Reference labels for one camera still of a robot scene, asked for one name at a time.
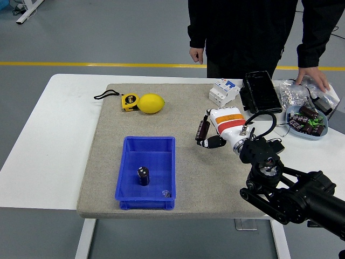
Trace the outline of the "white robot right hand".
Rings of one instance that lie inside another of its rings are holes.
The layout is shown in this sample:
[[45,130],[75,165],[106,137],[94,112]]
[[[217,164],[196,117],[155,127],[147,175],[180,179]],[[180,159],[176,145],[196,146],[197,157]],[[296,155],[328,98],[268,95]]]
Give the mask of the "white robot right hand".
[[205,112],[195,140],[204,148],[218,148],[230,144],[235,153],[249,138],[246,120],[236,107],[213,108]]

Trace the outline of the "person's right hand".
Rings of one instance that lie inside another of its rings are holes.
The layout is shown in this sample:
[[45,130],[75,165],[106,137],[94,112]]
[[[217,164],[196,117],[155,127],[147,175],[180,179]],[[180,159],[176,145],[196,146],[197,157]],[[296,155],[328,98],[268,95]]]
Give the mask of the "person's right hand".
[[189,55],[191,56],[192,60],[195,63],[199,63],[200,65],[203,65],[204,64],[204,50],[205,48],[191,47],[189,50]]

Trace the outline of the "person's left hand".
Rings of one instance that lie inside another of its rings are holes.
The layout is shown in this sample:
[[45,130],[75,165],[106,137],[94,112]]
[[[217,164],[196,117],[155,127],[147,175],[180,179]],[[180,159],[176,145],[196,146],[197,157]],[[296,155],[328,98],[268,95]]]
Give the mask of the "person's left hand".
[[326,75],[318,67],[298,68],[296,83],[301,84],[304,76],[311,77],[322,92],[330,91],[330,86]]

